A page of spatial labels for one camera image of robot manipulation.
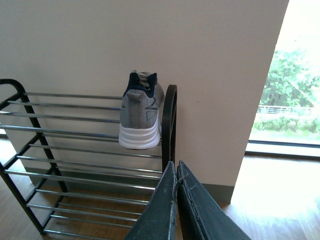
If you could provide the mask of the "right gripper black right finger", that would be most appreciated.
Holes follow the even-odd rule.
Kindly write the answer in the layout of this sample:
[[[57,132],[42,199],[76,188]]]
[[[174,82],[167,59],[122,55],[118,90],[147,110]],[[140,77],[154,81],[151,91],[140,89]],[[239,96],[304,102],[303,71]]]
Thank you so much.
[[[249,240],[250,237],[228,217],[188,166],[177,167],[177,204],[185,240]]]

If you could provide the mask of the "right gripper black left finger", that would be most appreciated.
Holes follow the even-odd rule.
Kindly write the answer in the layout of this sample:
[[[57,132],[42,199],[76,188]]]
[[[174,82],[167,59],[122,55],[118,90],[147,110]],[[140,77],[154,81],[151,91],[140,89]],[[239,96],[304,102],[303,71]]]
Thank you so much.
[[[147,207],[126,240],[174,240],[177,218],[178,180],[175,165],[167,163]]]

